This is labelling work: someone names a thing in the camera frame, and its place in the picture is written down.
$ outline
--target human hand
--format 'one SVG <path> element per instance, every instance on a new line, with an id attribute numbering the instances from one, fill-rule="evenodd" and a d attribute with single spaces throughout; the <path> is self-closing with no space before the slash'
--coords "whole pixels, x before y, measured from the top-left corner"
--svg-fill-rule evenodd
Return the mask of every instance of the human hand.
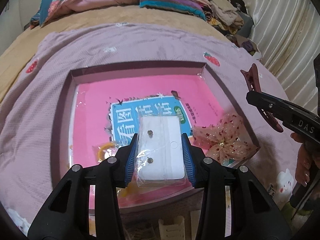
<path id="1" fill-rule="evenodd" d="M 294 139 L 298 143 L 303 143 L 298 151 L 298 160 L 297 160 L 297 168 L 295 173 L 295 178 L 298 183 L 303 186 L 307 186 L 307 183 L 310 181 L 310 173 L 309 169 L 312 161 L 314 160 L 317 167 L 320 168 L 320 157 L 311 156 L 304 147 L 305 139 L 297 133 L 292 133 L 291 138 Z"/>

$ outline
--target silver screw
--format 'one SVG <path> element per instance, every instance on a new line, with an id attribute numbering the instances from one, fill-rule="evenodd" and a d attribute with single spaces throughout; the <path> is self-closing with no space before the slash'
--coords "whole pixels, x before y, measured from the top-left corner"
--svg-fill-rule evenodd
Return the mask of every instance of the silver screw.
<path id="1" fill-rule="evenodd" d="M 71 168 L 73 171 L 79 171 L 81 169 L 81 166 L 79 164 L 73 165 Z"/>
<path id="2" fill-rule="evenodd" d="M 203 162 L 206 163 L 206 164 L 210 164 L 210 163 L 213 163 L 213 159 L 211 159 L 210 157 L 205 157 L 203 159 Z"/>
<path id="3" fill-rule="evenodd" d="M 115 162 L 117 161 L 117 158 L 111 156 L 111 157 L 109 157 L 107 160 L 108 160 L 108 163 L 115 163 Z"/>
<path id="4" fill-rule="evenodd" d="M 242 172 L 247 172 L 249 169 L 247 166 L 242 165 L 242 166 L 240 166 L 239 170 Z"/>

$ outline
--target white satin curtain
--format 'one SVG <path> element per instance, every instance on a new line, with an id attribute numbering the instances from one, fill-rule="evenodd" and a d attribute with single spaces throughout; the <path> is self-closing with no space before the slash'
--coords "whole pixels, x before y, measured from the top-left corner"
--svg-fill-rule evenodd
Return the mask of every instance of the white satin curtain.
<path id="1" fill-rule="evenodd" d="M 250 39 L 262 63 L 288 98 L 314 113 L 317 89 L 313 60 L 320 53 L 320 16 L 310 0 L 251 0 Z"/>

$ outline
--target tan blanket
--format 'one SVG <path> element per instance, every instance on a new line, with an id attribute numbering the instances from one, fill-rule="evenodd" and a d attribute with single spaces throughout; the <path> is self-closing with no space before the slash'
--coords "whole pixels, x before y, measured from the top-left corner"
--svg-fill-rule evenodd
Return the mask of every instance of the tan blanket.
<path id="1" fill-rule="evenodd" d="M 115 6 L 72 14 L 42 28 L 27 29 L 0 56 L 0 103 L 20 71 L 36 53 L 38 44 L 47 34 L 117 22 L 165 25 L 228 41 L 215 28 L 198 17 L 157 9 L 139 8 L 137 5 Z"/>

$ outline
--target green label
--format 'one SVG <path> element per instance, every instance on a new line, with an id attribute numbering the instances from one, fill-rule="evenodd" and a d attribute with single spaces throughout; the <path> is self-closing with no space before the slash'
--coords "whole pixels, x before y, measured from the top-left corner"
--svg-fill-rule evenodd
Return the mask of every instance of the green label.
<path id="1" fill-rule="evenodd" d="M 176 115 L 179 116 L 180 123 L 184 124 L 186 122 L 186 118 L 184 117 L 184 114 L 183 114 L 181 108 L 179 106 L 175 106 L 173 109 L 176 112 Z"/>

